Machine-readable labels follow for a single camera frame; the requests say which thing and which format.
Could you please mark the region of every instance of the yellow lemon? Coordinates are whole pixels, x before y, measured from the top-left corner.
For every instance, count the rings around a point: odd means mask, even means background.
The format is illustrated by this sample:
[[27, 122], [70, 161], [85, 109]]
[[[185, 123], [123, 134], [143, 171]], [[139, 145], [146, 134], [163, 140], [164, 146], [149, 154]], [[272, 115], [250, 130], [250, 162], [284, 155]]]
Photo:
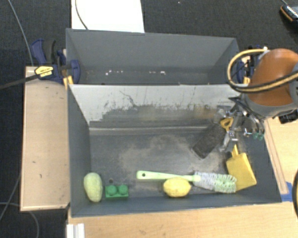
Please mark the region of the yellow lemon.
[[170, 197], [182, 197], [189, 193], [190, 183], [180, 177], [170, 178], [163, 184], [163, 191]]

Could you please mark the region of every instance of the black sponge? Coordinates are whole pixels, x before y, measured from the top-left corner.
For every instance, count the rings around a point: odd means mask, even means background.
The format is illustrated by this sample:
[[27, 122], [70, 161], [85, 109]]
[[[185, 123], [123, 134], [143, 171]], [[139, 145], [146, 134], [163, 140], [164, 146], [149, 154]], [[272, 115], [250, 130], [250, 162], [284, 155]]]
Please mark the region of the black sponge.
[[192, 150], [202, 159], [206, 158], [208, 154], [224, 140], [226, 130], [220, 124], [214, 123], [210, 125], [203, 137], [192, 147]]

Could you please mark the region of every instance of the bristle brush head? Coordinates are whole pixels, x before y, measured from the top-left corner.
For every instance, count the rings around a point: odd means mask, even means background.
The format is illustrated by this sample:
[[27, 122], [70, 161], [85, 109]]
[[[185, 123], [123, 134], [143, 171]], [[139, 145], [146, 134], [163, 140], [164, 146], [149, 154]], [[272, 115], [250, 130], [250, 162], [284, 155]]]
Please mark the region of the bristle brush head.
[[195, 172], [194, 175], [199, 175], [201, 177], [199, 182], [193, 182], [194, 186], [221, 193], [236, 192], [236, 178], [231, 175], [201, 172]]

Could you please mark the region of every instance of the gray bin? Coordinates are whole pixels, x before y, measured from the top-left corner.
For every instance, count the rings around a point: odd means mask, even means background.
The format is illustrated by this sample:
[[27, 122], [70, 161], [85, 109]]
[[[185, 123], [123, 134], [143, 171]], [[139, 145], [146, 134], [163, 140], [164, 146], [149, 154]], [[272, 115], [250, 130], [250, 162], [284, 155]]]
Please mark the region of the gray bin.
[[[229, 195], [193, 187], [172, 199], [160, 182], [136, 180], [137, 170], [226, 173], [225, 154], [200, 159], [191, 148], [217, 106], [233, 105], [228, 97], [237, 93], [224, 84], [224, 68], [237, 51], [232, 38], [67, 31], [68, 59], [82, 69], [68, 90], [72, 217], [281, 201], [265, 142], [241, 135], [254, 187]], [[82, 182], [89, 172], [103, 185], [127, 184], [129, 198], [90, 202]]]

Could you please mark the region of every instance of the blue tape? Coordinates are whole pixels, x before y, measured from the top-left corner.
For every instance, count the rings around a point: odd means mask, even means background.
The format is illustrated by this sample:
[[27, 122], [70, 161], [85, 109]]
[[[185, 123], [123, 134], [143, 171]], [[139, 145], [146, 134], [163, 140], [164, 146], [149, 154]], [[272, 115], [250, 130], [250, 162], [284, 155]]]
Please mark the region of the blue tape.
[[286, 182], [287, 187], [288, 187], [288, 194], [282, 194], [281, 198], [283, 202], [292, 202], [293, 201], [293, 196], [292, 196], [292, 190], [293, 186], [290, 182]]

